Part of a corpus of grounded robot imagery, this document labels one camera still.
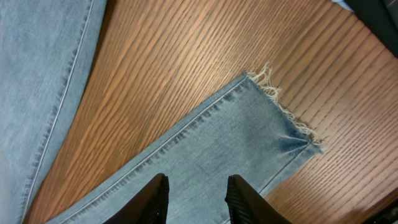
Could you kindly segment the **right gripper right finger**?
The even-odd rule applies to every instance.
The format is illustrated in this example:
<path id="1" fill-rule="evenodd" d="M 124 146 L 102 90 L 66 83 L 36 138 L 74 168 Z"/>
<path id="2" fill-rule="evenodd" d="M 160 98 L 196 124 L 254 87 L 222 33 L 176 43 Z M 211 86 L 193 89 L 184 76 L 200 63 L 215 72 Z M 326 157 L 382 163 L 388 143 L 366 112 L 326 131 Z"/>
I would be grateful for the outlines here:
<path id="1" fill-rule="evenodd" d="M 290 224 L 238 174 L 228 177 L 225 202 L 231 224 Z"/>

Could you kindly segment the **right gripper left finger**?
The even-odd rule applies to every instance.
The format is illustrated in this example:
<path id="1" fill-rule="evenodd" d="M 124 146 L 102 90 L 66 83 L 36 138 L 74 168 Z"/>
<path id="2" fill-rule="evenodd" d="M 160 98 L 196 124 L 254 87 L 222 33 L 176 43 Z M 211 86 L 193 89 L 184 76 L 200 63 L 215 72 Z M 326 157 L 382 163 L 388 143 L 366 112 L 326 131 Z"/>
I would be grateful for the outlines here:
<path id="1" fill-rule="evenodd" d="M 169 179 L 159 173 L 104 224 L 166 224 Z"/>

